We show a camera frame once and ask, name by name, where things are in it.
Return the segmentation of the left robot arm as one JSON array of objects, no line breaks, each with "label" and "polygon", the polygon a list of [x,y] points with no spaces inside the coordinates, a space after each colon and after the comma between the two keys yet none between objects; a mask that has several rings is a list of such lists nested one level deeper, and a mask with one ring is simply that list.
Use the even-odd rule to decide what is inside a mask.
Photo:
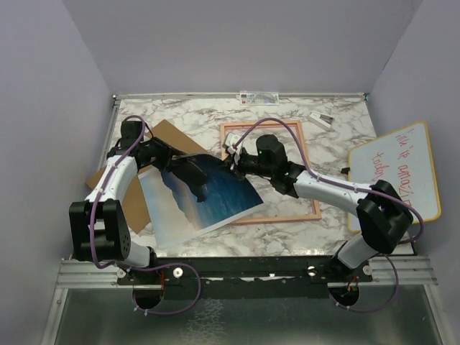
[{"label": "left robot arm", "polygon": [[99,269],[121,264],[134,269],[145,284],[154,282],[159,273],[153,248],[131,240],[121,204],[138,172],[149,166],[172,173],[184,182],[198,202],[206,199],[208,178],[196,159],[161,139],[145,139],[148,131],[140,116],[129,116],[121,123],[121,139],[107,154],[105,170],[84,201],[69,208],[73,256],[80,262],[92,262]]}]

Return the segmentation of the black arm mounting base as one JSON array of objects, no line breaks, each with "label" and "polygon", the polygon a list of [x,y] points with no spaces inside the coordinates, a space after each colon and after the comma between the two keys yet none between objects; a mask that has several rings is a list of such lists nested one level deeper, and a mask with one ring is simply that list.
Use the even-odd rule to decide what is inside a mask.
[{"label": "black arm mounting base", "polygon": [[131,270],[117,280],[142,297],[167,300],[327,298],[331,286],[371,282],[369,262],[355,270],[334,269],[331,257],[160,258],[159,272]]}]

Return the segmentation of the blue landscape photo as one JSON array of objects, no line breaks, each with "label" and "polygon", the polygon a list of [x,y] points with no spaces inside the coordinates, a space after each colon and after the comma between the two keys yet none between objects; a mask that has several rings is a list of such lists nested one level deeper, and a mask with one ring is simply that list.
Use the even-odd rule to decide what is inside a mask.
[{"label": "blue landscape photo", "polygon": [[252,184],[198,154],[175,161],[170,170],[139,175],[157,247],[165,249],[207,234],[259,211],[263,200]]}]

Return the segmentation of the pink picture frame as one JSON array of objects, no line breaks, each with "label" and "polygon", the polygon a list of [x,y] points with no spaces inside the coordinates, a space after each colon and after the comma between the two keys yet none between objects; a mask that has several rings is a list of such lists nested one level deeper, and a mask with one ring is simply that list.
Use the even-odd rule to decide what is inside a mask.
[{"label": "pink picture frame", "polygon": [[[221,124],[221,142],[224,142],[224,137],[228,133],[233,133],[234,130],[245,130],[247,134],[256,128],[274,129],[286,128],[293,136],[293,140],[297,145],[300,156],[306,162],[310,162],[308,151],[305,145],[302,124],[299,120],[287,121],[284,124],[276,121],[276,119],[268,119],[259,122],[234,122]],[[270,185],[280,194],[297,198],[293,183],[296,178],[305,168],[290,162],[287,158],[285,148],[281,142],[273,134],[264,134],[256,140],[257,156],[261,163],[272,166],[272,176],[267,178]],[[271,223],[287,223],[301,221],[319,221],[321,220],[321,210],[319,202],[310,199],[311,212],[304,215],[293,216],[267,216],[267,217],[243,217],[234,222],[235,225],[249,224],[271,224]]]}]

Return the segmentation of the brown cardboard backing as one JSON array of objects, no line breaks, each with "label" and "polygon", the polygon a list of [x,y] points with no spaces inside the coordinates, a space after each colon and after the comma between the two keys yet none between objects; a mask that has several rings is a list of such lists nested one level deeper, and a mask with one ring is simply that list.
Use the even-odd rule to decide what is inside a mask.
[{"label": "brown cardboard backing", "polygon": [[[154,126],[152,133],[155,137],[185,153],[206,153],[206,150],[202,146],[167,120],[162,120]],[[161,172],[154,167],[142,169],[138,177],[130,183],[121,203],[126,222],[135,234],[144,231],[148,226],[151,227],[150,214],[141,182],[148,182],[150,187],[157,187],[160,192],[160,202],[162,205],[171,206],[173,204],[172,193],[163,183]]]}]

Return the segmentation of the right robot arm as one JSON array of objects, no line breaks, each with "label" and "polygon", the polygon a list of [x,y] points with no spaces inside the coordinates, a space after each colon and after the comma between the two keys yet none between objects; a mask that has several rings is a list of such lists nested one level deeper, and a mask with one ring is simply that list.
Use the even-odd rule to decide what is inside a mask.
[{"label": "right robot arm", "polygon": [[235,134],[227,134],[222,147],[228,154],[225,162],[237,176],[267,178],[278,193],[327,203],[358,218],[360,233],[331,259],[330,272],[336,280],[348,280],[376,254],[391,254],[413,222],[412,213],[388,182],[365,185],[314,177],[306,167],[289,161],[284,145],[273,134],[257,139],[255,155],[243,148],[242,138]]}]

